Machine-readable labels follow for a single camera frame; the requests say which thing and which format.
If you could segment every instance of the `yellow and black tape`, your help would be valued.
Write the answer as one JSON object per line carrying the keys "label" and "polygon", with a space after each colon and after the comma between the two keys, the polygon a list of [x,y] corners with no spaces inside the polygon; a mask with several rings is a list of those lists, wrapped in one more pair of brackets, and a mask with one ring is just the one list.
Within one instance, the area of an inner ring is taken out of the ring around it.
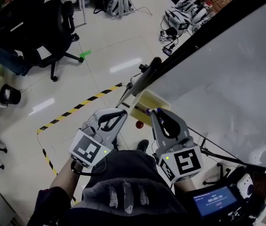
{"label": "yellow and black tape", "polygon": [[38,134],[40,134],[42,131],[46,130],[47,128],[53,126],[54,124],[58,123],[59,121],[65,119],[67,116],[73,114],[74,112],[78,111],[79,109],[81,109],[84,105],[90,103],[91,101],[94,101],[96,100],[97,98],[100,98],[100,97],[103,97],[104,95],[114,91],[114,90],[117,90],[119,87],[122,86],[122,83],[119,83],[109,89],[106,89],[102,92],[100,92],[99,94],[95,95],[95,96],[92,96],[90,97],[89,99],[83,101],[82,103],[78,104],[77,106],[75,106],[73,109],[67,111],[66,113],[62,114],[60,117],[56,118],[55,120],[53,120],[52,122],[48,123],[47,125],[45,126],[42,126],[41,128],[38,129]]}
{"label": "yellow and black tape", "polygon": [[[57,176],[58,173],[57,173],[57,171],[55,170],[55,168],[53,167],[52,162],[50,161],[49,157],[47,156],[45,149],[43,149],[43,154],[44,154],[44,156],[46,157],[46,160],[47,160],[49,166],[51,167],[52,171],[53,171],[54,174]],[[76,198],[75,198],[74,196],[72,197],[72,200],[75,201],[75,203],[77,203]]]}

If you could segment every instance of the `red ball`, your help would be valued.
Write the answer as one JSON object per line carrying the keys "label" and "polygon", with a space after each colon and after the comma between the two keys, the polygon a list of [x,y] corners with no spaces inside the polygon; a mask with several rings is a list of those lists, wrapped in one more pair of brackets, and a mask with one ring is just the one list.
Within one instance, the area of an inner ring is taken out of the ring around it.
{"label": "red ball", "polygon": [[143,128],[143,125],[144,125],[144,123],[143,123],[142,121],[137,121],[137,122],[136,122],[136,127],[137,127],[138,129]]}

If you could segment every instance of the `jeans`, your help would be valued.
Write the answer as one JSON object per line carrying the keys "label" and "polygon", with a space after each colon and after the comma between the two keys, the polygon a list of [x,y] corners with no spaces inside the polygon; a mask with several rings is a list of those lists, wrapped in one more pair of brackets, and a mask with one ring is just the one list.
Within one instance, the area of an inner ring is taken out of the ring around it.
{"label": "jeans", "polygon": [[31,67],[13,49],[0,48],[0,64],[16,74],[26,75]]}

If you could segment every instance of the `whiteboard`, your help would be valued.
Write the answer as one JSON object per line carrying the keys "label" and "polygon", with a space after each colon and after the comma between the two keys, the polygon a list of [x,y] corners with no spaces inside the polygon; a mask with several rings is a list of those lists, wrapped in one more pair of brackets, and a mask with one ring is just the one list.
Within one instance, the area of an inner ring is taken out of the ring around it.
{"label": "whiteboard", "polygon": [[266,4],[148,89],[231,155],[266,167]]}

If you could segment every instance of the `screen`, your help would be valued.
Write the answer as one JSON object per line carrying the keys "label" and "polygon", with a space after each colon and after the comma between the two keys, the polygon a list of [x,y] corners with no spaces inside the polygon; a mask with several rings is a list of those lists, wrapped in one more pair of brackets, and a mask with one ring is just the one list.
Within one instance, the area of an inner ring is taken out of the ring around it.
{"label": "screen", "polygon": [[214,213],[237,201],[227,186],[195,196],[193,200],[202,216]]}

